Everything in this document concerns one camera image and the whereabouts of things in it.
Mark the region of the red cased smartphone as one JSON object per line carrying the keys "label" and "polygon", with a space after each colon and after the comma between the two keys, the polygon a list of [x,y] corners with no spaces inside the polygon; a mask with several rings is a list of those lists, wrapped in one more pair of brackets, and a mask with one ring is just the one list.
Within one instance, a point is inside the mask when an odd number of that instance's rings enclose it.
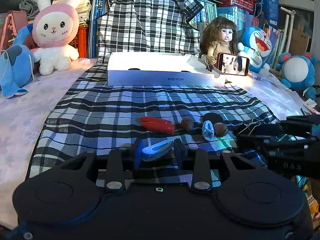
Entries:
{"label": "red cased smartphone", "polygon": [[249,72],[249,59],[239,55],[219,53],[217,67],[224,74],[247,76]]}

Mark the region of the blue plush animal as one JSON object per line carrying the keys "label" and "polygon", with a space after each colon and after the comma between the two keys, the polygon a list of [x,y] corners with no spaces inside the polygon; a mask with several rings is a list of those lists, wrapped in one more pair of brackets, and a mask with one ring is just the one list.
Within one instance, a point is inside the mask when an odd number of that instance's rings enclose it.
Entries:
{"label": "blue plush animal", "polygon": [[32,30],[31,24],[23,27],[18,31],[12,46],[1,50],[1,92],[5,98],[26,94],[28,91],[23,86],[34,78],[35,58],[24,45]]}

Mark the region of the pink white bunny plush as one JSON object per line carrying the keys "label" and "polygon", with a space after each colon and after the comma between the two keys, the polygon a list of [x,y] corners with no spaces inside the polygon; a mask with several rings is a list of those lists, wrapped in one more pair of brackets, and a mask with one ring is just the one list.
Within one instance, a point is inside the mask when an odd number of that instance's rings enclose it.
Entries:
{"label": "pink white bunny plush", "polygon": [[32,37],[38,48],[33,52],[39,72],[46,76],[54,70],[64,71],[79,58],[78,51],[69,43],[76,37],[79,16],[76,7],[83,0],[67,0],[52,4],[38,0],[39,13],[34,19]]}

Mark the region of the brown haired doll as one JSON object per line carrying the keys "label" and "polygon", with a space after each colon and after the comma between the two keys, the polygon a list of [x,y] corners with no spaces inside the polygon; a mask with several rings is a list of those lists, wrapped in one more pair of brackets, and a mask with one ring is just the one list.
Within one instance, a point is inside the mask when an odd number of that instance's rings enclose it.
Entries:
{"label": "brown haired doll", "polygon": [[220,53],[238,53],[236,25],[224,17],[217,17],[206,26],[200,42],[200,58],[209,64],[215,66]]}

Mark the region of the black binder clip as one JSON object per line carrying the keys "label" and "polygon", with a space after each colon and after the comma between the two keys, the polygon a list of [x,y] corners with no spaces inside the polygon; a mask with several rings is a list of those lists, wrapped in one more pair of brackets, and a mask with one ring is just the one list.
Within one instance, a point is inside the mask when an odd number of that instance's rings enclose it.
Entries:
{"label": "black binder clip", "polygon": [[260,120],[254,118],[249,123],[240,125],[234,134],[237,139],[250,137],[253,131],[260,125]]}
{"label": "black binder clip", "polygon": [[206,66],[206,70],[212,72],[212,65],[208,63],[207,60],[204,60],[205,66]]}

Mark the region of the blue gift bag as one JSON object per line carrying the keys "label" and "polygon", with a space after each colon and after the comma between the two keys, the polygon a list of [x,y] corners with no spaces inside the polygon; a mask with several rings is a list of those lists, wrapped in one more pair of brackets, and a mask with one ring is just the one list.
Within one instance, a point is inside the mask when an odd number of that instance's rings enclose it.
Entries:
{"label": "blue gift bag", "polygon": [[263,17],[267,24],[278,29],[279,25],[279,0],[255,0],[253,15]]}

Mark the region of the brown round nut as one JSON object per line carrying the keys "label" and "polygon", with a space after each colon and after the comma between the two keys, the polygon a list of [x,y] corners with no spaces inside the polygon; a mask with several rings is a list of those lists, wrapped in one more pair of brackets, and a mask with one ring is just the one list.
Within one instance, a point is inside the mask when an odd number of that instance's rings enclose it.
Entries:
{"label": "brown round nut", "polygon": [[217,137],[224,137],[228,134],[228,127],[222,122],[213,124],[213,128]]}
{"label": "brown round nut", "polygon": [[183,118],[180,123],[181,129],[190,132],[194,128],[194,122],[191,118]]}

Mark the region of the white shallow box tray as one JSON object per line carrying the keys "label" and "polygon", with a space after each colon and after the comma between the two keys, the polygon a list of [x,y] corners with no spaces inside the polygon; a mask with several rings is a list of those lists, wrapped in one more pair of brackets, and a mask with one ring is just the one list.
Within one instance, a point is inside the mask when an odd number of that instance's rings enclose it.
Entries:
{"label": "white shallow box tray", "polygon": [[202,59],[190,54],[115,52],[107,66],[110,86],[223,87],[226,75],[206,70]]}

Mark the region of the black round puck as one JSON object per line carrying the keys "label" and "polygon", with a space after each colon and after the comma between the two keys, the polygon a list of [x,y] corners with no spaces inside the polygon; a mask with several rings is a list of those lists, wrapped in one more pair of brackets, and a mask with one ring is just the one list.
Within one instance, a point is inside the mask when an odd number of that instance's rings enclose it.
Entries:
{"label": "black round puck", "polygon": [[210,121],[213,125],[217,123],[223,123],[223,118],[219,114],[216,113],[206,113],[202,117],[202,122]]}

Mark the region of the black white plaid cloth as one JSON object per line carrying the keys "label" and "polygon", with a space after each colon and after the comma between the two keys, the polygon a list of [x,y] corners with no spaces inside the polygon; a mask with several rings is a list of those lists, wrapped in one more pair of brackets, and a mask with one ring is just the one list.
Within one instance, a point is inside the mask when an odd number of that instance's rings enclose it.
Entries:
{"label": "black white plaid cloth", "polygon": [[236,128],[280,120],[270,102],[234,82],[214,87],[178,70],[179,58],[200,52],[200,34],[189,23],[202,9],[198,0],[105,0],[104,6],[97,64],[49,113],[28,178],[82,152],[106,155],[136,139],[145,145],[180,139],[214,155],[237,151]]}

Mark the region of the light blue hair clip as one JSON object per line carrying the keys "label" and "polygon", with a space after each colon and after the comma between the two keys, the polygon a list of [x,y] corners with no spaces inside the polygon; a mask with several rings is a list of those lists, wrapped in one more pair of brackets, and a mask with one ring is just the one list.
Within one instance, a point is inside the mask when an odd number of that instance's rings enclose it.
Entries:
{"label": "light blue hair clip", "polygon": [[207,120],[202,125],[202,136],[206,141],[212,141],[215,135],[214,126],[211,121]]}
{"label": "light blue hair clip", "polygon": [[165,140],[142,149],[142,160],[154,161],[166,155],[173,148],[173,140]]}

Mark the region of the Doraemon plush toy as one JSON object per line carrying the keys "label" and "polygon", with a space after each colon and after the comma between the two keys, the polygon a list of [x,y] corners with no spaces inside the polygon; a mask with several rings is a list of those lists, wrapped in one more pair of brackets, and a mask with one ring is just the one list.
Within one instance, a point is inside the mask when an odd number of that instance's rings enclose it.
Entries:
{"label": "Doraemon plush toy", "polygon": [[257,76],[266,77],[270,65],[264,58],[270,55],[272,43],[267,33],[258,27],[248,28],[238,43],[238,55],[249,59],[249,71]]}

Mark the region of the blue round plush toy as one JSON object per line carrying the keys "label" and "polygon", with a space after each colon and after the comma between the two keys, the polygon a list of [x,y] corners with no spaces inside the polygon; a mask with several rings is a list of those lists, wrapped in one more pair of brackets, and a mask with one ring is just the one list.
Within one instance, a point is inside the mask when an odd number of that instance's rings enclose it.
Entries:
{"label": "blue round plush toy", "polygon": [[302,92],[306,100],[316,101],[319,98],[319,85],[316,85],[315,80],[317,62],[318,59],[308,52],[295,56],[282,53],[276,65],[276,69],[281,71],[281,83],[287,88]]}

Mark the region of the pink handbag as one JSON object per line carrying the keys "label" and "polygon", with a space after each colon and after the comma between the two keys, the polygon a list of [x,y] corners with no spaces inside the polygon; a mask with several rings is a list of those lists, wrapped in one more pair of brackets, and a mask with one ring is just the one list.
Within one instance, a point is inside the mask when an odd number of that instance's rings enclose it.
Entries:
{"label": "pink handbag", "polygon": [[27,14],[25,11],[8,11],[1,32],[1,50],[6,50],[16,38],[18,31],[28,25]]}

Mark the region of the red orange crate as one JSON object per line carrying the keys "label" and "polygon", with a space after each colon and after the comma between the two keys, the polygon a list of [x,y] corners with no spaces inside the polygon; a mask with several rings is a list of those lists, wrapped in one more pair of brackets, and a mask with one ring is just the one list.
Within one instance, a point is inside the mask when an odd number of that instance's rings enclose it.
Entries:
{"label": "red orange crate", "polygon": [[78,51],[80,58],[87,57],[88,28],[87,24],[79,25],[76,37],[69,43],[70,46]]}

